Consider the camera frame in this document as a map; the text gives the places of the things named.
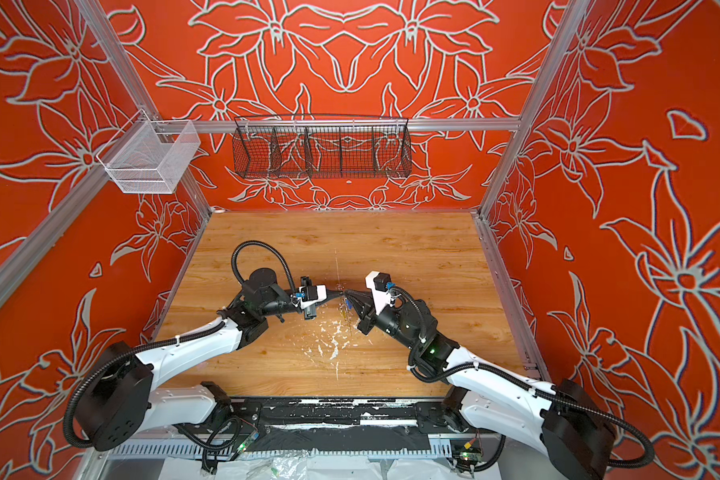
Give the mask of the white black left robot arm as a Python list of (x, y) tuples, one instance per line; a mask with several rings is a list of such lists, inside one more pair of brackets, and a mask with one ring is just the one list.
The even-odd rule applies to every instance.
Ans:
[(270, 268), (243, 276), (238, 259), (250, 247), (263, 248), (280, 264), (287, 263), (273, 246), (244, 241), (230, 257), (240, 290), (212, 322), (168, 340), (107, 347), (69, 397), (62, 420), (69, 445), (107, 451), (143, 430), (205, 422), (222, 401), (213, 383), (178, 396), (162, 390), (162, 385), (207, 360), (252, 344), (268, 329), (272, 317), (282, 320), (298, 313), (312, 320), (319, 306), (342, 296), (342, 291), (315, 285), (308, 277), (296, 281), (289, 269), (284, 271), (285, 287)]

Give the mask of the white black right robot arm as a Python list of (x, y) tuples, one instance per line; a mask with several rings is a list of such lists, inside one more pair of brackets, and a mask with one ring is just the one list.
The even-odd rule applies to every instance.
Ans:
[(358, 329), (377, 328), (408, 350), (407, 370), (420, 382), (451, 386), (455, 417), (546, 456), (568, 479), (602, 479), (610, 468), (650, 465), (655, 447), (624, 419), (599, 409), (578, 384), (513, 373), (442, 334), (426, 303), (393, 286), (368, 293), (347, 290)]

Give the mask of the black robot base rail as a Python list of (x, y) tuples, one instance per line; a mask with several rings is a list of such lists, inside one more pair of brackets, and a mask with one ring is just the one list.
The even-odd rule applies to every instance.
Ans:
[(397, 460), (433, 460), (467, 470), (498, 463), (507, 440), (461, 424), (436, 397), (245, 397), (231, 403), (220, 433), (191, 426), (141, 433), (102, 455), (98, 479), (219, 479), (263, 466), (273, 477), (303, 460), (366, 460), (387, 469)]

